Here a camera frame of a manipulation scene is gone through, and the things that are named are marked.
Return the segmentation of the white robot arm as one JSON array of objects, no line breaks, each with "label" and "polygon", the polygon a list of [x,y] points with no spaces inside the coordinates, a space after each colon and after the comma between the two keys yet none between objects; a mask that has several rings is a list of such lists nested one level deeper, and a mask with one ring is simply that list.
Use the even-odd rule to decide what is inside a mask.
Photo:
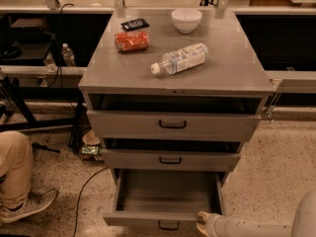
[{"label": "white robot arm", "polygon": [[300,201],[291,225],[263,225],[237,217],[201,211],[199,232],[206,237],[316,237],[316,191]]}]

